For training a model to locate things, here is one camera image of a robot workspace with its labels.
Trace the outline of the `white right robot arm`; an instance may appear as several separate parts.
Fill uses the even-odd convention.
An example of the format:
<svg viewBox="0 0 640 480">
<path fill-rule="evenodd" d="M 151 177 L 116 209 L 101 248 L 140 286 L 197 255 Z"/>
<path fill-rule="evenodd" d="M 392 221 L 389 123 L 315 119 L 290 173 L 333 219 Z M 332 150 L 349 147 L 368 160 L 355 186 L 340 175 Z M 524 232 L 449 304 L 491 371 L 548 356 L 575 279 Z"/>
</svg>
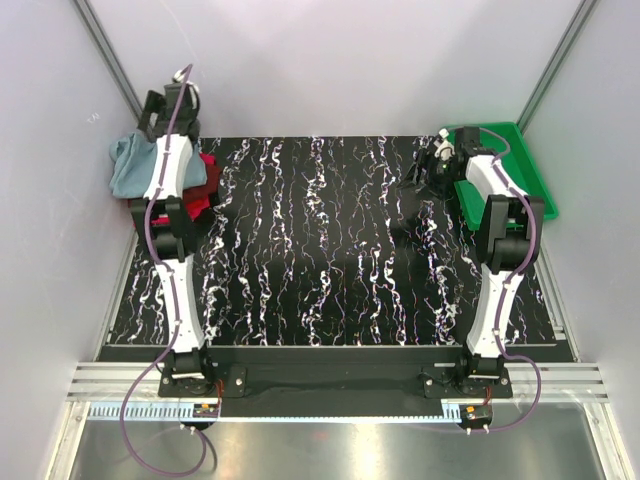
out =
<svg viewBox="0 0 640 480">
<path fill-rule="evenodd" d="M 482 274 L 476 313 L 451 374 L 439 382 L 442 388 L 470 397 L 507 385 L 509 361 L 523 362 L 536 376 L 541 374 L 531 358 L 508 353 L 505 338 L 517 290 L 539 255 L 545 201 L 517 185 L 502 162 L 511 147 L 485 146 L 481 136 L 486 131 L 460 126 L 429 136 L 400 184 L 403 188 L 424 184 L 442 192 L 455 182 L 467 181 L 484 200 L 476 240 Z"/>
</svg>

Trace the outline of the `light blue t shirt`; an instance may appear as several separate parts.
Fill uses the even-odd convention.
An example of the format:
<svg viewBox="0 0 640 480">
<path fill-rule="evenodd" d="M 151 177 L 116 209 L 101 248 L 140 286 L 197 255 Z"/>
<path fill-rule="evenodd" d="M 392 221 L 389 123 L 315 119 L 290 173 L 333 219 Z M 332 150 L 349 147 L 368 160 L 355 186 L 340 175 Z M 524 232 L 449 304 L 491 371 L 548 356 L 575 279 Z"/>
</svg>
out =
<svg viewBox="0 0 640 480">
<path fill-rule="evenodd" d="M 134 131 L 113 142 L 109 156 L 114 163 L 109 188 L 115 198 L 141 198 L 148 189 L 155 168 L 158 148 L 139 131 Z M 200 187 L 207 182 L 204 161 L 198 143 L 186 168 L 184 188 Z"/>
</svg>

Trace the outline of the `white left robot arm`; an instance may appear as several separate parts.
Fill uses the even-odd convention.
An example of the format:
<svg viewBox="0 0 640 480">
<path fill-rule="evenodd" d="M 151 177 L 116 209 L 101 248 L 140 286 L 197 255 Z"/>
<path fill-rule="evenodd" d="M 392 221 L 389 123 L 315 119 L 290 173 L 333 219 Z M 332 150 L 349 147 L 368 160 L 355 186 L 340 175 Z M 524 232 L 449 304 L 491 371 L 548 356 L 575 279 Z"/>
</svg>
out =
<svg viewBox="0 0 640 480">
<path fill-rule="evenodd" d="M 197 238 L 183 200 L 187 167 L 199 134 L 199 97 L 184 78 L 149 91 L 139 126 L 155 140 L 148 186 L 131 202 L 137 233 L 151 256 L 166 309 L 169 342 L 155 365 L 162 397 L 203 396 L 216 372 L 205 347 L 193 285 Z"/>
</svg>

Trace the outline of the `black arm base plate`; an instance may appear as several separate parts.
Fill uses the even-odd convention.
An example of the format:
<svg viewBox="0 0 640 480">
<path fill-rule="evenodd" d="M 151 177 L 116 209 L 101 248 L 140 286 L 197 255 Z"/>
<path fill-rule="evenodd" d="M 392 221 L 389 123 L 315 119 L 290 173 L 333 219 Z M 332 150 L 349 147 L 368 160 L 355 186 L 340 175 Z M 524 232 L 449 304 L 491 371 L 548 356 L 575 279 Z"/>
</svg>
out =
<svg viewBox="0 0 640 480">
<path fill-rule="evenodd" d="M 507 373 L 497 379 L 460 380 L 452 367 L 409 365 L 299 364 L 242 366 L 221 364 L 202 378 L 165 372 L 162 397 L 255 397 L 265 392 L 374 392 L 392 391 L 428 399 L 510 399 L 513 388 Z"/>
</svg>

